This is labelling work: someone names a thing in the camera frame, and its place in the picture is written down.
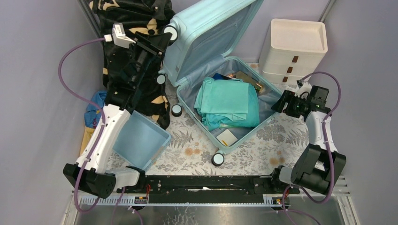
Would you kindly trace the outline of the black floral plush blanket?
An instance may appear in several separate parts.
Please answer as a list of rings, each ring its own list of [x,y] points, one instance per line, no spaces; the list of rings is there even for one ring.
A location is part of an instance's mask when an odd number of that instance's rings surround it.
[[[101,35],[111,34],[115,24],[132,43],[103,44],[103,83],[107,104],[137,111],[155,120],[162,129],[170,125],[171,105],[165,83],[159,82],[171,34],[162,30],[175,12],[169,0],[91,0],[89,7],[99,19]]]

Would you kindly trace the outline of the gold rectangular box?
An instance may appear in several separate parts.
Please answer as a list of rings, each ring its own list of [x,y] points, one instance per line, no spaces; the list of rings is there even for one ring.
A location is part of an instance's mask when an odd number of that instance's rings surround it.
[[[246,73],[239,71],[235,74],[235,77],[237,79],[241,79],[243,82],[251,84],[258,93],[263,93],[265,91],[265,87],[262,84],[260,84],[259,81],[254,80]]]

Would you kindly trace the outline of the white three-drawer storage cabinet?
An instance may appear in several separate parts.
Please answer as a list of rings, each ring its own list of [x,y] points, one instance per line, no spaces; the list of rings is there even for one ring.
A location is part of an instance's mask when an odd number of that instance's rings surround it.
[[[324,23],[274,18],[260,54],[259,72],[271,83],[296,84],[315,71],[327,52]]]

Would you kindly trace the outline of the light blue ribbed suitcase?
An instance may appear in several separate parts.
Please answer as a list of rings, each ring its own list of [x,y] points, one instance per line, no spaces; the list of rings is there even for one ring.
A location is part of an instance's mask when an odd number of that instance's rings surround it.
[[[177,88],[180,106],[217,147],[212,157],[215,166],[221,166],[226,154],[276,116],[271,107],[281,97],[281,91],[240,58],[231,55],[261,5],[260,0],[201,0],[175,14],[165,27],[165,31],[170,31],[175,41],[166,51],[160,73]],[[202,82],[205,78],[212,78],[215,73],[227,75],[239,71],[265,87],[263,93],[258,93],[248,83],[249,88],[257,94],[260,124],[256,127],[222,127],[210,131],[194,108]],[[229,147],[216,138],[226,129],[237,138]]]

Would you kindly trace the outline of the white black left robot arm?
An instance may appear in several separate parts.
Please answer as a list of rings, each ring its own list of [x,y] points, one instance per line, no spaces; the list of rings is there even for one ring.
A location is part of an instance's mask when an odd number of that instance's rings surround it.
[[[115,189],[129,187],[139,193],[145,188],[145,179],[140,177],[138,170],[125,168],[115,172],[106,171],[106,160],[113,150],[113,146],[125,123],[134,113],[142,95],[142,80],[150,75],[151,69],[160,70],[167,47],[175,41],[171,33],[158,35],[108,34],[102,38],[87,41],[70,49],[62,57],[58,66],[58,76],[63,87],[73,96],[96,107],[101,114],[101,123],[94,130],[88,147],[76,162],[66,164],[63,174],[79,190],[97,196],[109,197]],[[64,82],[61,74],[65,59],[75,50],[96,42],[112,42],[116,46],[127,50],[126,66],[116,70],[118,78],[110,81],[105,105],[98,104],[76,94]]]

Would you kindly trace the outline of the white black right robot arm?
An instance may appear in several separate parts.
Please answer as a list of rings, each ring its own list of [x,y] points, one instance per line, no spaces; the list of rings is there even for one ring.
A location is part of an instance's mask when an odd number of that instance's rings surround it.
[[[302,91],[285,90],[272,110],[294,118],[302,117],[308,129],[308,145],[292,168],[279,166],[269,180],[275,193],[288,184],[301,186],[327,195],[334,187],[346,164],[346,156],[338,153],[330,130],[331,117],[326,107],[329,90],[310,86]]]

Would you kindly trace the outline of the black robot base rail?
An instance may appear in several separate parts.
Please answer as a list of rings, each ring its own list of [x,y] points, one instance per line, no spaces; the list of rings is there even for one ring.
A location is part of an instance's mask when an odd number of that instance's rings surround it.
[[[282,207],[282,197],[300,193],[294,187],[285,192],[287,184],[277,180],[279,172],[270,175],[140,175],[134,186],[118,188],[118,193],[136,194],[136,204]]]

